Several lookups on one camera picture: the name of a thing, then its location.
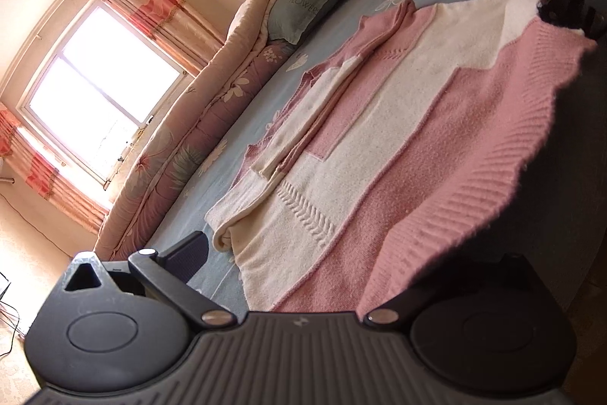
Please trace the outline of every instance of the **sweater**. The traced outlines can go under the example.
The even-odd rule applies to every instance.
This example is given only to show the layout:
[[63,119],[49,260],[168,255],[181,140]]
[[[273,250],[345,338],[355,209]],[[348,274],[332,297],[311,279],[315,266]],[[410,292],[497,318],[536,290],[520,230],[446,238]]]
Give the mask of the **sweater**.
[[303,76],[206,216],[251,310],[364,314],[504,209],[594,46],[544,1],[406,2]]

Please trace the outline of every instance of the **floor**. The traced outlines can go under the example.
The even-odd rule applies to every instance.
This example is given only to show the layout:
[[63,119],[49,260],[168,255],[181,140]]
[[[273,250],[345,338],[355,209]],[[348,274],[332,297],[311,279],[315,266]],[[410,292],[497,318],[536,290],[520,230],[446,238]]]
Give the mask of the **floor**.
[[[0,272],[10,281],[2,302],[14,306],[27,329],[69,257],[31,227],[0,197]],[[10,348],[13,331],[0,322],[0,354]],[[12,352],[0,358],[0,405],[23,403],[38,390],[17,338]]]
[[[15,306],[27,329],[69,258],[32,228],[0,197],[0,271],[12,284],[4,302]],[[578,355],[565,389],[577,405],[607,403],[607,241],[568,311],[578,338]],[[0,322],[0,353],[12,331]],[[23,403],[38,385],[21,343],[0,359],[0,405]]]

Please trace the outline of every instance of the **curtain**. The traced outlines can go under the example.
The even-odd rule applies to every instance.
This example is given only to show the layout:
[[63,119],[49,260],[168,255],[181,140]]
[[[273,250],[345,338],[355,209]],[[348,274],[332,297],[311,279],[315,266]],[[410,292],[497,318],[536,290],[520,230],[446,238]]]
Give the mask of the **curtain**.
[[89,232],[96,234],[99,231],[109,209],[62,176],[53,164],[56,162],[53,155],[3,104],[0,104],[0,156],[45,200]]
[[103,0],[196,76],[225,37],[185,0]]

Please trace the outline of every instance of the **window frame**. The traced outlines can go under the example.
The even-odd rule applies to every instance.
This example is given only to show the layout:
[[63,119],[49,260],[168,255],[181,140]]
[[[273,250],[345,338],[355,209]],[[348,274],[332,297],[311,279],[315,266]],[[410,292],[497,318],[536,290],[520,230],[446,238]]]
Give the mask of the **window frame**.
[[[84,21],[98,8],[103,9],[110,16],[112,16],[116,21],[118,21],[123,27],[125,27],[131,34],[137,37],[137,39],[141,40],[150,50],[152,50],[156,55],[160,56],[165,62],[171,65],[175,70],[178,71],[178,76],[175,78],[175,81],[171,84],[171,86],[165,91],[164,95],[158,100],[156,105],[152,108],[152,110],[148,113],[146,119],[143,122],[138,121],[135,117],[133,117],[129,112],[126,111],[121,105],[119,105],[113,98],[111,98],[105,91],[95,85],[91,80],[89,80],[80,70],[78,70],[71,61],[63,54],[63,50],[65,46],[68,44],[69,40],[71,40],[72,36],[76,33],[78,28],[84,23]],[[57,58],[62,58],[66,64],[68,64],[74,71],[77,72],[87,83],[89,83],[93,88],[99,92],[111,105],[113,105],[119,112],[125,115],[131,122],[133,122],[138,129],[135,131],[133,137],[129,144],[125,146],[122,151],[122,154],[116,158],[116,163],[112,170],[108,173],[107,177],[104,178],[100,176],[95,170],[93,170],[90,165],[86,162],[85,159],[78,156],[77,153],[71,151],[68,146],[61,142],[61,140],[55,136],[49,127],[46,126],[44,121],[38,117],[38,115],[31,109],[30,103],[36,94],[38,88],[42,84],[49,68],[57,60]],[[28,120],[29,124],[40,133],[40,135],[47,141],[47,143],[55,149],[55,151],[63,157],[69,159],[69,161],[74,162],[76,165],[85,170],[90,176],[92,176],[99,184],[103,186],[103,189],[107,189],[108,185],[114,178],[114,176],[119,171],[122,163],[128,156],[131,149],[134,147],[135,143],[141,137],[146,127],[150,124],[153,117],[158,113],[160,107],[162,107],[167,98],[181,85],[183,84],[184,79],[193,80],[193,76],[189,74],[183,67],[181,67],[175,60],[169,57],[162,49],[160,49],[156,44],[154,44],[150,39],[145,37],[142,33],[140,33],[136,28],[134,28],[130,23],[128,23],[122,16],[120,16],[117,12],[115,12],[111,7],[107,6],[101,0],[91,0],[91,2],[87,3],[87,6],[78,14],[76,18],[72,21],[70,26],[65,30],[65,32],[61,35],[58,42],[53,46],[53,48],[47,54],[47,57],[40,65],[38,70],[36,71],[34,77],[32,78],[30,84],[26,88],[26,91],[23,94],[23,97],[20,99],[17,108],[19,112]]]

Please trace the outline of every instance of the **green pillow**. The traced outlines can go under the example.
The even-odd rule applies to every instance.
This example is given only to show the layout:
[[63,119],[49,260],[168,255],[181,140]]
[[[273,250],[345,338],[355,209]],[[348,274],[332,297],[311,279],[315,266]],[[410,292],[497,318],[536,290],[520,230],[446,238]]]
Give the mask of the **green pillow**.
[[283,39],[298,45],[337,1],[276,0],[268,17],[269,40]]

